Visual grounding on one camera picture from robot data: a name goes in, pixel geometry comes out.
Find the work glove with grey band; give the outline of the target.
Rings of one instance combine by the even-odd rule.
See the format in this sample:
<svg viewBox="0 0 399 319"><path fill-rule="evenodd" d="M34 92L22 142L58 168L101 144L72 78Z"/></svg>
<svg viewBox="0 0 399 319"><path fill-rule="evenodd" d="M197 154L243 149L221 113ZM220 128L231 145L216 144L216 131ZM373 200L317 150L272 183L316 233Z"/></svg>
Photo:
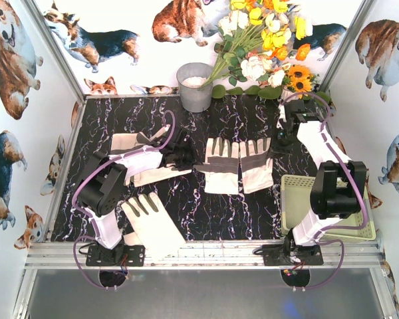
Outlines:
<svg viewBox="0 0 399 319"><path fill-rule="evenodd" d="M273 186L273 159L268 154L271 138L239 143L243 190L245 194Z"/></svg>

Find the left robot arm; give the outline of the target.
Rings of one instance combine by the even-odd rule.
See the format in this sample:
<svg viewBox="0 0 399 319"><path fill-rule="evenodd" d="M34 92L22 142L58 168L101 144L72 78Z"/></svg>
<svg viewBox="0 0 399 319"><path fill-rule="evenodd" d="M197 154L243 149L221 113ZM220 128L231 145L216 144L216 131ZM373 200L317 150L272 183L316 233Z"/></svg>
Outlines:
<svg viewBox="0 0 399 319"><path fill-rule="evenodd" d="M121 240L115 208L125 186L156 183L192 172L198 156L183 128L114 134L109 154L96 152L80 174L72 206L91 220L96 242L113 249Z"/></svg>

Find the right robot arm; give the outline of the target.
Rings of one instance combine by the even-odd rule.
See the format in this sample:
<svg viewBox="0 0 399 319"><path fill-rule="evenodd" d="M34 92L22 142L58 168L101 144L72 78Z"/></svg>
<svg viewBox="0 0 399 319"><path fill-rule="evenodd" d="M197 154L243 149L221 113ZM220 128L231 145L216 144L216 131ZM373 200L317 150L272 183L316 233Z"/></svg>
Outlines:
<svg viewBox="0 0 399 319"><path fill-rule="evenodd" d="M310 209L289 230L286 240L289 247L311 247L318 244L326 231L337 229L341 220L360 211L366 213L366 166L361 161L352 161L340 150L328 133L326 121L316 110L307 110L304 100L284 99L279 109L269 155L283 156L295 144L302 143L317 166Z"/></svg>

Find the work glove under left arm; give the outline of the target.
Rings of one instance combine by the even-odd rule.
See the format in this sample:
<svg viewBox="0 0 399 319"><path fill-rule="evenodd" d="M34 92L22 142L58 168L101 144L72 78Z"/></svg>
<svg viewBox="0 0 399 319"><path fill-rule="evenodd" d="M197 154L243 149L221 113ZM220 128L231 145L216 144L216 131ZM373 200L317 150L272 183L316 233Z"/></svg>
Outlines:
<svg viewBox="0 0 399 319"><path fill-rule="evenodd" d="M147 137L144 133L121 133L112 136L110 155L124 154L131 150L137 150L143 145L152 145L161 137L166 137L170 125L160 128L153 136Z"/></svg>

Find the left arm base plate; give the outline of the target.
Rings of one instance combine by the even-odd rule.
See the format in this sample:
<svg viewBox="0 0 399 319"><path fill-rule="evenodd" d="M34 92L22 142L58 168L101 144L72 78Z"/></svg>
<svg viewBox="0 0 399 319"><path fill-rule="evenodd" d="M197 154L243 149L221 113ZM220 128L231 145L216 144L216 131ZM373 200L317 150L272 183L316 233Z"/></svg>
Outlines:
<svg viewBox="0 0 399 319"><path fill-rule="evenodd" d="M88 248L86 266L143 266L145 254L143 245L117 245L113 249L95 245Z"/></svg>

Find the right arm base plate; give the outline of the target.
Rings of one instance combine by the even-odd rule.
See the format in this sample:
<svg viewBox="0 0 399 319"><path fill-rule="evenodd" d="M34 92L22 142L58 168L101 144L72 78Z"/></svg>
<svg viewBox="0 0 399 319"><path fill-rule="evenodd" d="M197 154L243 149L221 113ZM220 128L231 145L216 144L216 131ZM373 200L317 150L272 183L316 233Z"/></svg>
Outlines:
<svg viewBox="0 0 399 319"><path fill-rule="evenodd" d="M323 265L321 248L296 247L292 251L285 251L281 245L263 245L263 262L265 266L295 266L303 263L305 266Z"/></svg>

